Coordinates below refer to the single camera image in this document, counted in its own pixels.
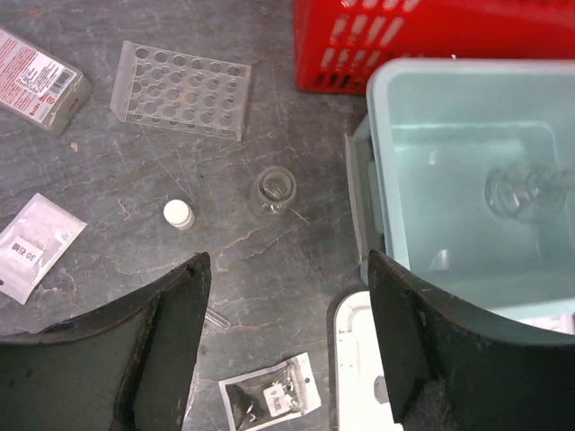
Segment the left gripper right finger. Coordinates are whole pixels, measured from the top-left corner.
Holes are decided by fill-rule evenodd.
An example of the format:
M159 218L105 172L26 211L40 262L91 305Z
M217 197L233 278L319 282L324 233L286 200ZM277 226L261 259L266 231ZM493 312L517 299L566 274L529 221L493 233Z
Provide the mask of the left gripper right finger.
M573 429L573 336L488 312L380 251L369 254L368 286L404 429Z

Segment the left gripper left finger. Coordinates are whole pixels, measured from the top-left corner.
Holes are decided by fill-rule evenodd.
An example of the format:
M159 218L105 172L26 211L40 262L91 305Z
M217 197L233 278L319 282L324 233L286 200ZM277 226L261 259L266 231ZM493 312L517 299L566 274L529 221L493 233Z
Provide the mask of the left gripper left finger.
M210 284L203 252L90 312L2 337L2 429L181 429Z

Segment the small glass vial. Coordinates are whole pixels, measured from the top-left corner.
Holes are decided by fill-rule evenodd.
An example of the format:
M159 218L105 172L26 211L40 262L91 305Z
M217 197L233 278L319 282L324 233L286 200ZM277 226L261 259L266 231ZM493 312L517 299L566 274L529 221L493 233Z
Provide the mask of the small glass vial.
M251 211L258 217L279 219L296 200L296 179L282 166L271 166L258 174L249 190Z

